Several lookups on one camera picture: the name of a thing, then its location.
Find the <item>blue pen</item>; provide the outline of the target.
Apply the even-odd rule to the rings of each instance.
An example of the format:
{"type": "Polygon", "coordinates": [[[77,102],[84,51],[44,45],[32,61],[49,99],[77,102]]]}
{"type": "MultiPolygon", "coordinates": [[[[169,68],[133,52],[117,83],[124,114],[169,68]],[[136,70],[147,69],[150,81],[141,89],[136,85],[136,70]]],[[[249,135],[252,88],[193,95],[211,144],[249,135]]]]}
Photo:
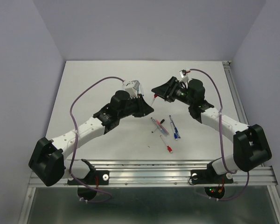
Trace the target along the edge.
{"type": "Polygon", "coordinates": [[[170,125],[171,125],[171,128],[172,128],[172,131],[173,131],[173,134],[174,134],[174,139],[175,139],[176,141],[178,141],[178,136],[177,136],[177,134],[176,134],[175,127],[174,127],[174,124],[173,124],[173,120],[172,120],[172,118],[171,118],[170,115],[169,115],[169,119],[170,119],[170,125]]]}
{"type": "Polygon", "coordinates": [[[180,137],[180,134],[179,134],[179,132],[178,132],[178,129],[177,129],[175,126],[174,126],[174,130],[175,130],[175,133],[176,133],[177,138],[180,139],[180,138],[181,138],[181,137],[180,137]]]}

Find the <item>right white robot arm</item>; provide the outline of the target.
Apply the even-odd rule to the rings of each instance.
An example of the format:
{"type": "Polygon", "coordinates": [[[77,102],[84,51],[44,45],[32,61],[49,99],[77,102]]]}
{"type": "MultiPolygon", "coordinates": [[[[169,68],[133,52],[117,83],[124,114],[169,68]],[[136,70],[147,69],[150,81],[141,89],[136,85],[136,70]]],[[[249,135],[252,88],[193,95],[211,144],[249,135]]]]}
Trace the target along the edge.
{"type": "Polygon", "coordinates": [[[233,143],[233,154],[212,161],[205,176],[216,182],[223,174],[234,171],[249,172],[272,158],[264,130],[259,125],[249,126],[223,115],[205,100],[202,81],[191,79],[184,88],[176,77],[152,89],[152,92],[167,102],[179,100],[189,106],[191,117],[209,126],[233,143]]]}

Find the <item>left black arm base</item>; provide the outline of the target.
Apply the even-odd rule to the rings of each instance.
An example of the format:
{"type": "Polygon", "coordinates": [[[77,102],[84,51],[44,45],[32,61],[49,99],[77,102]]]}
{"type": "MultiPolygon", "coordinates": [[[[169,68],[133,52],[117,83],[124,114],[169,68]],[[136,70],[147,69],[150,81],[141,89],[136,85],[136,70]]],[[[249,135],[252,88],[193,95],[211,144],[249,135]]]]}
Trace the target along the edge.
{"type": "Polygon", "coordinates": [[[112,194],[99,187],[109,184],[110,172],[108,170],[90,171],[84,179],[71,178],[67,181],[69,186],[77,186],[77,195],[81,202],[103,203],[112,199],[112,194]]]}

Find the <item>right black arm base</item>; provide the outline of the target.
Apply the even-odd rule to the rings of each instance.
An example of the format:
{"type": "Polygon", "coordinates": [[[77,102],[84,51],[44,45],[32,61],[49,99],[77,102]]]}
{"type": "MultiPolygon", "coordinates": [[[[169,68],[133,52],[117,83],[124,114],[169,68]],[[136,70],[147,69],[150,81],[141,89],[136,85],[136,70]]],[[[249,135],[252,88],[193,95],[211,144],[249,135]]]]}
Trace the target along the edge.
{"type": "Polygon", "coordinates": [[[216,200],[223,199],[225,195],[225,185],[234,183],[232,175],[208,173],[206,169],[191,170],[188,184],[191,186],[205,185],[204,191],[206,196],[216,200]]]}

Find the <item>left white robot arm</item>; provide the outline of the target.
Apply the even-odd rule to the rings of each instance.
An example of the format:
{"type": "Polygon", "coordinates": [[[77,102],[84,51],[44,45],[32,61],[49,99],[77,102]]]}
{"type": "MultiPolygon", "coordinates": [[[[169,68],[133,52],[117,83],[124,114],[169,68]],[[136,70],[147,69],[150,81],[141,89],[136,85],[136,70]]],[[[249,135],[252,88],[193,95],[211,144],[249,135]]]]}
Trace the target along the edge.
{"type": "Polygon", "coordinates": [[[154,109],[139,95],[131,98],[127,91],[116,91],[108,104],[81,125],[51,140],[39,139],[28,166],[47,186],[70,177],[70,165],[65,160],[90,140],[107,134],[128,116],[142,118],[154,109]]]}

